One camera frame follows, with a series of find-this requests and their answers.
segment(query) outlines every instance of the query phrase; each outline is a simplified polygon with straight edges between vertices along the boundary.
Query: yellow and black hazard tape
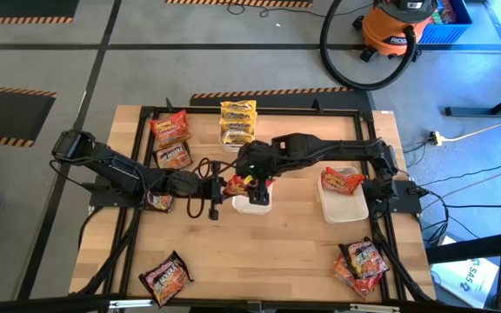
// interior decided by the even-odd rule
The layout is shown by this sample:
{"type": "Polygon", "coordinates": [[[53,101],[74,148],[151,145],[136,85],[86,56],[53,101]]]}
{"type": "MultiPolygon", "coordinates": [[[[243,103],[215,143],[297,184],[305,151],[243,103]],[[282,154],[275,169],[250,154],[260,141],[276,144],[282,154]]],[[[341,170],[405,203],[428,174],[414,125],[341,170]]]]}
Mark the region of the yellow and black hazard tape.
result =
{"type": "Polygon", "coordinates": [[[270,7],[286,7],[286,8],[311,8],[312,1],[309,0],[165,0],[166,3],[175,4],[241,4],[250,6],[270,6],[270,7]]]}
{"type": "Polygon", "coordinates": [[[26,139],[0,137],[0,144],[15,146],[15,147],[31,147],[32,144],[34,144],[34,141],[26,139]]]}
{"type": "Polygon", "coordinates": [[[53,91],[26,90],[26,89],[9,88],[9,87],[0,87],[0,92],[10,92],[10,93],[34,95],[34,96],[57,97],[57,93],[53,91]]]}
{"type": "Polygon", "coordinates": [[[318,92],[342,92],[342,91],[351,91],[351,89],[347,87],[331,87],[331,88],[302,88],[302,89],[292,89],[292,90],[210,92],[210,93],[195,94],[192,96],[192,99],[204,99],[213,97],[259,97],[259,96],[308,94],[308,93],[318,93],[318,92]]]}
{"type": "Polygon", "coordinates": [[[0,24],[71,23],[72,17],[0,17],[0,24]]]}

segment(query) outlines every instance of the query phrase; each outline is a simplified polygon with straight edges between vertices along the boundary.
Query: vacuum hose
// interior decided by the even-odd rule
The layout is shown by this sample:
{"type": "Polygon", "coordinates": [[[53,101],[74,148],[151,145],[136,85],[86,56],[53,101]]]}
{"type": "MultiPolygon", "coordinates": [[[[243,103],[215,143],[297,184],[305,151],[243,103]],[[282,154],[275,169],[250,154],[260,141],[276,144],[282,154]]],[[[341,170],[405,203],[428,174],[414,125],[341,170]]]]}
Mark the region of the vacuum hose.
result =
{"type": "Polygon", "coordinates": [[[342,0],[334,0],[330,9],[328,10],[328,14],[326,14],[326,18],[324,20],[324,25],[322,26],[322,32],[320,33],[320,56],[322,57],[322,63],[325,68],[330,72],[330,75],[334,77],[339,83],[354,90],[377,90],[383,88],[390,83],[393,83],[398,77],[403,74],[411,59],[415,55],[415,48],[417,46],[417,37],[415,35],[415,31],[413,30],[413,26],[407,25],[404,28],[405,40],[407,41],[407,50],[405,51],[404,58],[401,60],[401,63],[398,65],[396,70],[393,71],[388,77],[377,82],[377,83],[358,83],[353,82],[349,78],[343,76],[339,70],[336,69],[334,64],[330,60],[330,56],[328,55],[328,31],[330,30],[331,20],[336,14],[337,7],[341,3],[342,0]]]}

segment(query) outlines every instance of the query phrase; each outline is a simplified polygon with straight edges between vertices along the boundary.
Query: wooden table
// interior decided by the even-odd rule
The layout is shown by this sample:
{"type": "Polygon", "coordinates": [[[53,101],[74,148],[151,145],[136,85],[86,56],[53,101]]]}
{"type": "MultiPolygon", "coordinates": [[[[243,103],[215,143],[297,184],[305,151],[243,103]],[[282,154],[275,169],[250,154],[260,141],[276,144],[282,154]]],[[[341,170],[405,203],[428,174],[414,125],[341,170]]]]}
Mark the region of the wooden table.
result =
{"type": "MultiPolygon", "coordinates": [[[[109,146],[130,155],[140,106],[118,106],[111,125],[109,146]]],[[[392,112],[374,111],[377,135],[394,147],[400,169],[405,169],[396,121],[392,112]]],[[[230,162],[235,153],[225,153],[218,144],[219,116],[189,114],[191,154],[230,162]]],[[[258,116],[258,140],[302,132],[328,140],[356,140],[354,123],[346,117],[258,116]]],[[[139,162],[142,162],[148,126],[144,130],[139,162]]],[[[264,216],[236,212],[231,202],[221,205],[219,221],[206,216],[187,216],[186,200],[177,199],[170,214],[144,212],[138,230],[130,274],[128,296],[149,296],[138,275],[161,263],[172,250],[187,262],[195,282],[177,295],[188,299],[277,300],[316,302],[379,302],[376,288],[366,299],[333,277],[338,243],[360,241],[371,236],[368,220],[328,224],[317,194],[317,179],[325,166],[358,162],[325,162],[288,172],[275,182],[273,208],[264,216]]],[[[233,170],[224,177],[233,175],[233,170]]],[[[193,200],[192,209],[199,208],[193,200]]],[[[117,208],[104,208],[87,225],[70,291],[82,288],[110,253],[117,221],[117,208]]],[[[393,225],[401,261],[424,292],[434,297],[429,265],[418,222],[405,214],[393,214],[393,225]]],[[[112,291],[118,290],[123,259],[117,262],[112,291]]],[[[396,297],[392,271],[388,272],[391,297],[396,297]]]]}

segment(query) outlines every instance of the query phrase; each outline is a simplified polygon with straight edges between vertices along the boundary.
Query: gray floor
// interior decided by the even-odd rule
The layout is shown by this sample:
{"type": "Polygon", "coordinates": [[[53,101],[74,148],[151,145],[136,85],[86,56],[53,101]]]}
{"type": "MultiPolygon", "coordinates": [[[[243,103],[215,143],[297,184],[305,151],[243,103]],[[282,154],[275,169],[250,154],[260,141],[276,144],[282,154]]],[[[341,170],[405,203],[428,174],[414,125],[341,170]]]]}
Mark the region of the gray floor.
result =
{"type": "MultiPolygon", "coordinates": [[[[70,25],[0,25],[0,43],[99,43],[111,0],[81,1],[70,25]]],[[[328,2],[313,9],[327,11],[328,2]]],[[[368,3],[342,4],[347,11],[368,3]]],[[[501,19],[501,1],[491,2],[501,19]]],[[[224,6],[167,5],[153,0],[124,0],[112,43],[316,43],[322,18],[258,9],[232,16],[224,6]]],[[[500,44],[486,8],[470,4],[474,25],[458,43],[500,44]]],[[[338,17],[333,43],[361,43],[350,25],[361,11],[338,17]]],[[[397,62],[378,58],[364,64],[357,51],[332,51],[341,71],[363,82],[387,75],[397,62]]],[[[55,178],[47,162],[61,130],[68,129],[83,97],[95,51],[0,51],[0,85],[58,92],[58,99],[34,147],[0,147],[0,301],[11,299],[20,283],[44,205],[55,178]]],[[[188,105],[198,92],[290,89],[337,86],[327,76],[317,51],[310,50],[133,50],[109,51],[99,75],[84,128],[105,141],[119,104],[188,105]]],[[[501,101],[501,52],[429,52],[391,86],[372,93],[379,110],[396,112],[403,144],[422,141],[430,130],[446,137],[478,130],[500,119],[449,118],[443,107],[492,106],[501,101]]],[[[501,164],[501,129],[488,131],[443,147],[429,146],[424,160],[409,169],[420,183],[501,164]]],[[[90,181],[87,170],[71,175],[90,181]]],[[[482,176],[471,176],[431,189],[444,194],[482,176]]],[[[86,217],[88,194],[67,185],[33,290],[34,297],[67,293],[77,253],[77,232],[86,217]]],[[[501,203],[501,177],[451,196],[448,203],[501,203]]],[[[501,210],[455,209],[451,213],[475,234],[501,233],[501,210]]],[[[430,207],[423,223],[443,218],[442,208],[430,207]]],[[[449,232],[472,238],[451,222],[449,232]]]]}

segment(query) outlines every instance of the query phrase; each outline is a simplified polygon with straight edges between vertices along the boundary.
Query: blue bin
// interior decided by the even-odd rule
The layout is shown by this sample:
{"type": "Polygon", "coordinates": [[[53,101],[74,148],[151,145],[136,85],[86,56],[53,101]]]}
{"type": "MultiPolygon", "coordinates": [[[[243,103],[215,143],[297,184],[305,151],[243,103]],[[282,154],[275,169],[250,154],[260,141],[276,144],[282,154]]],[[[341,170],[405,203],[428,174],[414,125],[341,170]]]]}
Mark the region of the blue bin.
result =
{"type": "Polygon", "coordinates": [[[453,24],[428,24],[419,43],[455,43],[473,23],[463,0],[450,0],[458,20],[453,24]]]}

